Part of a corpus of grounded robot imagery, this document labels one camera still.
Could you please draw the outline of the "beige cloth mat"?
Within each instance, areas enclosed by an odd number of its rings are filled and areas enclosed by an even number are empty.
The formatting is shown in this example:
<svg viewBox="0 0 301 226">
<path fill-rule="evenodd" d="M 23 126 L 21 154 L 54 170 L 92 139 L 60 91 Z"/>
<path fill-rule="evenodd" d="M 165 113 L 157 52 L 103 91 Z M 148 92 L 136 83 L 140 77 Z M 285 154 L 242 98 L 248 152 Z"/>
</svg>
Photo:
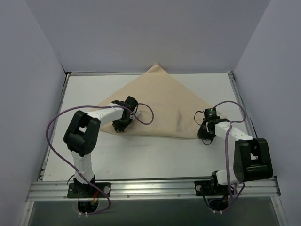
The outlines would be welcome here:
<svg viewBox="0 0 301 226">
<path fill-rule="evenodd" d="M 150 125 L 134 120 L 121 133 L 122 136 L 196 139 L 199 126 L 194 121 L 194 114 L 211 107 L 159 64 L 105 98 L 99 105 L 105 106 L 114 100 L 124 101 L 128 96 L 139 102 L 139 119 L 150 122 Z"/>
</svg>

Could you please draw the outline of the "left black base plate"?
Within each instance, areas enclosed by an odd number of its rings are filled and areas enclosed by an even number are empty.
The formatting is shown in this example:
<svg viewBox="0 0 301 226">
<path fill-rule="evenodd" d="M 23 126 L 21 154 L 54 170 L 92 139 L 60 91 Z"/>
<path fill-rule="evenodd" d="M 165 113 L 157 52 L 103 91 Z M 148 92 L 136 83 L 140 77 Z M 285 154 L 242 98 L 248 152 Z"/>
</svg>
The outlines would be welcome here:
<svg viewBox="0 0 301 226">
<path fill-rule="evenodd" d="M 108 197 L 110 196 L 111 192 L 111 184 L 108 182 L 95 182 L 94 185 L 103 191 Z M 77 184 L 77 183 L 70 183 L 68 186 L 68 198 L 104 198 L 105 196 L 99 192 L 96 188 L 89 184 Z"/>
</svg>

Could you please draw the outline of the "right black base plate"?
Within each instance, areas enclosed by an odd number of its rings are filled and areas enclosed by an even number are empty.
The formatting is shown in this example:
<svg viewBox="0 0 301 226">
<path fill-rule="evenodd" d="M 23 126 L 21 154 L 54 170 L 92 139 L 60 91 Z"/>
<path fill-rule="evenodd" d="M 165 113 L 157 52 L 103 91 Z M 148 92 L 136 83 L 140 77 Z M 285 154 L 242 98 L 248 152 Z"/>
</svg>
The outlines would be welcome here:
<svg viewBox="0 0 301 226">
<path fill-rule="evenodd" d="M 209 179 L 194 181 L 194 186 L 196 196 L 225 196 L 230 194 L 228 184 L 220 185 Z"/>
</svg>

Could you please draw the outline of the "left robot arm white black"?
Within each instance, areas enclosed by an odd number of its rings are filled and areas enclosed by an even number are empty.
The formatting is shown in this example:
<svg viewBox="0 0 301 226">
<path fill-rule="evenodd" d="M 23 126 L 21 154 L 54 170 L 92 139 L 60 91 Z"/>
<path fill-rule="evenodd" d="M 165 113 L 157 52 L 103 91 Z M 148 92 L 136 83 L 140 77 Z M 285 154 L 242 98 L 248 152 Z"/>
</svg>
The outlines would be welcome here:
<svg viewBox="0 0 301 226">
<path fill-rule="evenodd" d="M 96 146 L 99 129 L 112 123 L 115 132 L 123 132 L 134 120 L 130 111 L 136 116 L 140 114 L 137 108 L 137 100 L 128 96 L 125 101 L 112 101 L 104 109 L 87 113 L 77 111 L 74 114 L 63 141 L 71 151 L 74 166 L 79 170 L 75 173 L 74 184 L 83 197 L 90 197 L 95 191 L 91 152 Z"/>
</svg>

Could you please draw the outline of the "aluminium front rail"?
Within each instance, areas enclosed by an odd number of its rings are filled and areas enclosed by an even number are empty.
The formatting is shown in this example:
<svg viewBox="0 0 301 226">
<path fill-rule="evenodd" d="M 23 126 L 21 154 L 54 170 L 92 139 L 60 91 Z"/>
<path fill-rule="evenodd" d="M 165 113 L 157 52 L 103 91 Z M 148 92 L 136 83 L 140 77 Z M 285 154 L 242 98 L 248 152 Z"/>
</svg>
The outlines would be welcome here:
<svg viewBox="0 0 301 226">
<path fill-rule="evenodd" d="M 196 199 L 195 178 L 111 181 L 110 200 Z M 33 182 L 27 201 L 68 201 L 65 181 Z M 280 196 L 276 178 L 246 182 L 240 197 Z"/>
</svg>

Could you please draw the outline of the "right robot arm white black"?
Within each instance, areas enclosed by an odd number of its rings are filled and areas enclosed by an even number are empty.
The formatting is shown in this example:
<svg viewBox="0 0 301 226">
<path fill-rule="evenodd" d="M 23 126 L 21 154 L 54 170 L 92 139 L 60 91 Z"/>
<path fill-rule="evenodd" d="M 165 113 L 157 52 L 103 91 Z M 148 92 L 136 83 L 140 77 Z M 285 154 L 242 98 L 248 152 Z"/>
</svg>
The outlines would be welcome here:
<svg viewBox="0 0 301 226">
<path fill-rule="evenodd" d="M 226 169 L 212 173 L 209 189 L 220 194 L 226 186 L 273 177 L 269 145 L 264 138 L 252 137 L 235 128 L 227 118 L 217 115 L 216 108 L 202 111 L 204 118 L 197 137 L 208 145 L 216 137 L 225 142 Z"/>
</svg>

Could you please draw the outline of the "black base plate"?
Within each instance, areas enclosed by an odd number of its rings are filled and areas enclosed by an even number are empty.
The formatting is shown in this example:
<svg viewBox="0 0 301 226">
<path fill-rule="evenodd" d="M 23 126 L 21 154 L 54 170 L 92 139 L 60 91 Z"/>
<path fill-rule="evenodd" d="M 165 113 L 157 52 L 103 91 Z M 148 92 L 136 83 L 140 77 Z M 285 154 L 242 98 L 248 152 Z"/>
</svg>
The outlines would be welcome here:
<svg viewBox="0 0 301 226">
<path fill-rule="evenodd" d="M 194 181 L 194 186 L 196 196 L 225 196 L 230 194 L 228 184 L 220 185 L 209 179 Z"/>
<path fill-rule="evenodd" d="M 111 192 L 111 184 L 108 182 L 95 182 L 94 185 L 103 191 L 108 197 L 110 196 Z M 89 184 L 77 184 L 77 183 L 70 183 L 68 186 L 68 198 L 104 198 L 105 196 L 99 192 L 96 188 Z"/>
</svg>

